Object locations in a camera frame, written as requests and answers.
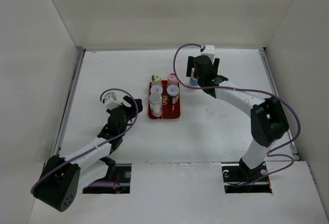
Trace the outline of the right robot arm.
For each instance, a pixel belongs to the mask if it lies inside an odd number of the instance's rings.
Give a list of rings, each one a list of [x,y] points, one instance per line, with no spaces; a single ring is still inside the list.
[[[239,160],[238,169],[239,176],[248,181],[257,175],[272,144],[283,137],[289,124],[277,98],[263,99],[238,91],[228,78],[217,74],[219,61],[206,55],[189,56],[186,75],[195,77],[205,93],[231,104],[250,118],[252,142]]]

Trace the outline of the red label jar front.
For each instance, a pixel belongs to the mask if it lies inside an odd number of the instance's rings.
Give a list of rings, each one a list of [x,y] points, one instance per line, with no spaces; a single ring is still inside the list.
[[[179,100],[179,87],[177,85],[169,85],[167,87],[168,99],[171,104],[176,104]]]

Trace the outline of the red label jar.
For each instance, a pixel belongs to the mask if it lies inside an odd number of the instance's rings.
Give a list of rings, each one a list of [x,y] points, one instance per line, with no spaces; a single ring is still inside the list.
[[[176,104],[179,100],[179,87],[177,85],[169,85],[167,87],[168,99],[171,104]]]
[[[163,93],[163,87],[161,85],[152,85],[150,88],[150,93],[158,93],[162,95]]]

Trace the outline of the tall silver cap spice bottle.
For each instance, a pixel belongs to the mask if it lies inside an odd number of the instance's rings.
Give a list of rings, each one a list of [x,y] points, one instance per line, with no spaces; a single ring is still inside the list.
[[[162,95],[154,92],[149,96],[149,104],[151,108],[151,114],[154,117],[162,116]]]

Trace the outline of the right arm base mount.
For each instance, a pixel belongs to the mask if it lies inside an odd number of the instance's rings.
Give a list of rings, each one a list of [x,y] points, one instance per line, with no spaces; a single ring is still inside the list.
[[[255,169],[239,163],[222,164],[224,191],[227,194],[272,193],[267,166],[263,162]]]

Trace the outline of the yellow cap condiment bottle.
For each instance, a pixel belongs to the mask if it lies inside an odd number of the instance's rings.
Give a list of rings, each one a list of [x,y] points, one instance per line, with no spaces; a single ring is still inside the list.
[[[162,77],[160,74],[153,74],[151,76],[151,85],[159,85],[162,86]]]

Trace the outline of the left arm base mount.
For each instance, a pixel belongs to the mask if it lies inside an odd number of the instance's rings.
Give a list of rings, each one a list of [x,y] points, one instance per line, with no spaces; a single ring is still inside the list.
[[[132,165],[117,164],[109,157],[97,161],[106,172],[103,177],[96,177],[82,194],[129,194],[131,189]]]

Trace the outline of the pink cap condiment bottle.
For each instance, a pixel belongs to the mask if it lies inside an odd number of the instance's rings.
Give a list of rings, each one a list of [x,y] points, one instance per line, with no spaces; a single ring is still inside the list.
[[[177,85],[178,80],[177,77],[175,76],[175,74],[171,73],[168,75],[168,81],[167,81],[167,85]]]

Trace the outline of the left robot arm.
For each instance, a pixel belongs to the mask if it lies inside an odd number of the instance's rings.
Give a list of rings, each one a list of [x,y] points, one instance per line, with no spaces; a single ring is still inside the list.
[[[107,123],[91,143],[67,156],[48,159],[31,189],[34,198],[64,212],[85,188],[97,186],[99,179],[110,182],[115,178],[115,162],[109,156],[143,110],[141,99],[124,96],[123,100],[111,103]]]

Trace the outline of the blue label silver cap bottle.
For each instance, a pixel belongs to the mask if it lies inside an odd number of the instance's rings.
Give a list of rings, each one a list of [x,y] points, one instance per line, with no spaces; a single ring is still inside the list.
[[[198,85],[198,80],[197,80],[197,78],[194,77],[194,71],[191,72],[189,83],[192,86],[197,86]]]

